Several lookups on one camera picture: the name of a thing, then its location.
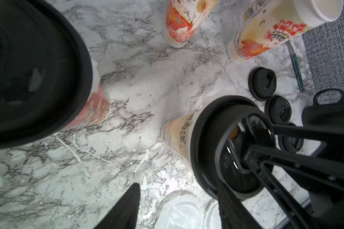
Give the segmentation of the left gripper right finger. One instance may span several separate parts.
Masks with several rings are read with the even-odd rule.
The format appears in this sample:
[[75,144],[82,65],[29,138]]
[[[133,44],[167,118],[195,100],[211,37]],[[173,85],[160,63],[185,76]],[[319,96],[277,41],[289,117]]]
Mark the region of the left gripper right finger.
[[223,229],[262,229],[226,184],[219,185],[217,197]]

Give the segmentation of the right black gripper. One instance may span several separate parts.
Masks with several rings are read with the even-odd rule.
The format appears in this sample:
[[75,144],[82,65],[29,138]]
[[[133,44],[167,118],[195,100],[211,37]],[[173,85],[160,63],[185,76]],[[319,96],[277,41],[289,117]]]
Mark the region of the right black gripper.
[[[344,229],[344,128],[273,125],[276,135],[326,143],[315,156],[285,153],[251,145],[245,163],[277,201],[296,229]],[[269,167],[284,169],[311,201],[304,209],[272,175]]]

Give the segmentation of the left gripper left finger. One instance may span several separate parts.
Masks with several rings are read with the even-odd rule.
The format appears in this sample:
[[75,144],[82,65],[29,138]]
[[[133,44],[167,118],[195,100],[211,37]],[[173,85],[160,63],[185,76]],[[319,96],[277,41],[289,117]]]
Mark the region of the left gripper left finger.
[[133,183],[95,229],[135,229],[140,205],[140,185]]

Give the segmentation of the yellow patterned paper cup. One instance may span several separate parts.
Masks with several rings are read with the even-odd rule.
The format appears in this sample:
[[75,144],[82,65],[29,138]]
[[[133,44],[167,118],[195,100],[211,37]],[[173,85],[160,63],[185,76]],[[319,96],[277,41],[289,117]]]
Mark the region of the yellow patterned paper cup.
[[202,109],[199,109],[188,115],[173,119],[164,124],[161,130],[162,142],[190,169],[192,169],[190,155],[191,137],[201,112]]

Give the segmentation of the red patterned paper cup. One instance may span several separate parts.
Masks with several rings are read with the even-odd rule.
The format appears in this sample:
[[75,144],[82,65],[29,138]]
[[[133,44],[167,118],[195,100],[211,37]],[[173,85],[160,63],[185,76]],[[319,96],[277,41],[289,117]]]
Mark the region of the red patterned paper cup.
[[109,116],[110,102],[100,83],[97,65],[90,59],[67,87],[70,95],[64,107],[67,116],[61,131],[101,123]]

